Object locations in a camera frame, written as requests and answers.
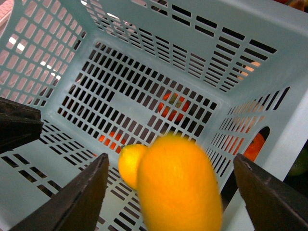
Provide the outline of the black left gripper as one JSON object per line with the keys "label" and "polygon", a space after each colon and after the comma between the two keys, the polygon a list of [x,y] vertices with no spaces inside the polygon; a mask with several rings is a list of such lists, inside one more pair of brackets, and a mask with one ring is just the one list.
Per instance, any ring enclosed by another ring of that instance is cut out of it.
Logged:
{"label": "black left gripper", "polygon": [[0,152],[38,140],[43,122],[41,111],[5,98],[0,99]]}

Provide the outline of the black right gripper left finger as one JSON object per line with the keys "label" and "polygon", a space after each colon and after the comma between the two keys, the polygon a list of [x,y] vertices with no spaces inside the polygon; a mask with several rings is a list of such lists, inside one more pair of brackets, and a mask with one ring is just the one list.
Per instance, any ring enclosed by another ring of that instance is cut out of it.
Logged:
{"label": "black right gripper left finger", "polygon": [[98,156],[52,199],[12,231],[93,231],[107,187],[109,159]]}

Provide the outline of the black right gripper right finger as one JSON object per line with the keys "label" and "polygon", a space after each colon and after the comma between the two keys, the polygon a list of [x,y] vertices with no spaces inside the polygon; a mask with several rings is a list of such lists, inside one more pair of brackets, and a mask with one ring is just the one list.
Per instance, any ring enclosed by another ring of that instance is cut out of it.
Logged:
{"label": "black right gripper right finger", "polygon": [[256,231],[306,231],[308,199],[275,176],[237,154],[236,184]]}

